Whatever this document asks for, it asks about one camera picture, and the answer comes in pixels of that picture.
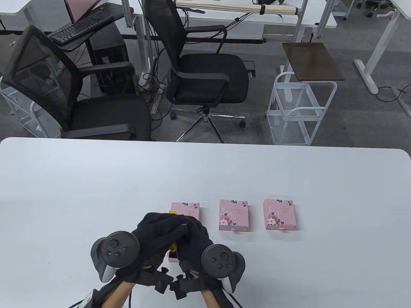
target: forearm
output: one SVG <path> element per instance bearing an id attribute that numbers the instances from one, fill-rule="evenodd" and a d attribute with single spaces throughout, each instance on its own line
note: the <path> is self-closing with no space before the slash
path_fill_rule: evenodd
<path id="1" fill-rule="evenodd" d="M 210 290 L 201 291 L 201 295 L 204 298 L 207 308 L 221 308 L 215 299 L 214 294 Z"/>
<path id="2" fill-rule="evenodd" d="M 123 281 L 107 298 L 102 308 L 122 308 L 135 283 Z"/>

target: pink box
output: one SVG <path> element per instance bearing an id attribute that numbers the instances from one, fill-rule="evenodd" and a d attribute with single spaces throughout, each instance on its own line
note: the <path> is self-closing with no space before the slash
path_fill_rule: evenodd
<path id="1" fill-rule="evenodd" d="M 173 202 L 170 212 L 178 215 L 192 216 L 200 220 L 200 203 Z M 169 251 L 167 257 L 169 262 L 178 262 L 176 252 Z"/>
<path id="2" fill-rule="evenodd" d="M 248 202 L 220 200 L 218 230 L 248 231 Z"/>
<path id="3" fill-rule="evenodd" d="M 178 215 L 192 216 L 200 220 L 200 203 L 173 202 L 171 211 Z"/>
<path id="4" fill-rule="evenodd" d="M 263 208 L 264 224 L 267 230 L 295 230 L 297 227 L 291 200 L 265 199 Z"/>

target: controller button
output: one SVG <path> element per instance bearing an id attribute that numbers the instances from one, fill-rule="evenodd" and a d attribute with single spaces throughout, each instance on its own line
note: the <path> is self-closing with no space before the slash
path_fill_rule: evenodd
<path id="1" fill-rule="evenodd" d="M 113 247 L 113 248 L 116 248 L 118 246 L 118 240 L 112 239 L 110 241 L 110 246 Z"/>

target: monitor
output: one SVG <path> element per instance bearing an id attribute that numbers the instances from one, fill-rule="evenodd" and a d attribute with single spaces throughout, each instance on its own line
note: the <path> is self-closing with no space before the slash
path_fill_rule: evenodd
<path id="1" fill-rule="evenodd" d="M 93 9 L 100 0 L 64 0 L 72 23 L 78 21 L 89 10 Z"/>

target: floral pattern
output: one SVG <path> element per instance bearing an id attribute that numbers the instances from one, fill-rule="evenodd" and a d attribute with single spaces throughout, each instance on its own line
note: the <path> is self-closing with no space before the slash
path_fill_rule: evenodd
<path id="1" fill-rule="evenodd" d="M 193 205 L 193 206 L 194 206 L 194 209 L 198 209 L 198 208 L 199 208 L 199 204 L 198 204 L 198 203 L 186 203 L 186 202 L 183 202 L 183 205 L 185 205 L 185 206 Z"/>
<path id="2" fill-rule="evenodd" d="M 276 199 L 276 201 L 278 203 L 283 203 L 284 201 L 288 203 L 289 206 L 293 205 L 293 202 L 291 200 L 280 200 L 280 199 Z"/>
<path id="3" fill-rule="evenodd" d="M 242 203 L 242 207 L 247 207 L 247 204 L 244 201 L 236 201 L 236 200 L 231 200 L 232 203 L 237 204 L 239 202 Z"/>
<path id="4" fill-rule="evenodd" d="M 236 225 L 235 222 L 233 222 L 233 219 L 231 218 L 231 213 L 227 212 L 224 210 L 224 208 L 220 209 L 220 225 L 231 225 L 234 226 Z"/>
<path id="5" fill-rule="evenodd" d="M 284 222 L 279 218 L 279 212 L 272 211 L 270 207 L 267 207 L 267 214 L 267 222 L 269 225 L 284 225 Z"/>

